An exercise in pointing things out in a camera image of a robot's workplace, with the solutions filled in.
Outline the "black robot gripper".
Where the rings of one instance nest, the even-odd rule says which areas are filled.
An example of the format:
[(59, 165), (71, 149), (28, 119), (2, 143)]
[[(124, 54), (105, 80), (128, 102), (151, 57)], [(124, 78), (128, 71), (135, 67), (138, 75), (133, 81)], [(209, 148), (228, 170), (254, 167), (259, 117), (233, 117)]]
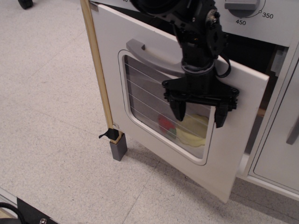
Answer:
[(171, 110), (178, 121), (183, 121), (186, 104), (215, 106), (214, 122), (221, 128), (226, 120), (228, 110), (237, 108), (239, 91), (221, 82), (211, 71), (205, 75), (185, 74), (182, 78), (162, 82), (164, 97), (170, 103)]

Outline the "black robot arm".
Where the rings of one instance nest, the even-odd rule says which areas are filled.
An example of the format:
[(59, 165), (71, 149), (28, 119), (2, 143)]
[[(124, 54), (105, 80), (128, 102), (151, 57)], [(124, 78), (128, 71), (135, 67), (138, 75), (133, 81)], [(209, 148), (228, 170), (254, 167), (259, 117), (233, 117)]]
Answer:
[(220, 14), (213, 0), (133, 0), (141, 13), (158, 17), (173, 26), (182, 49), (181, 78), (162, 82), (164, 97), (176, 119), (183, 121), (186, 103), (211, 105), (216, 108), (217, 128), (224, 125), (228, 112), (236, 109), (239, 90), (219, 81), (231, 72), (229, 66), (218, 74), (215, 60), (223, 54), (228, 35), (222, 31)]

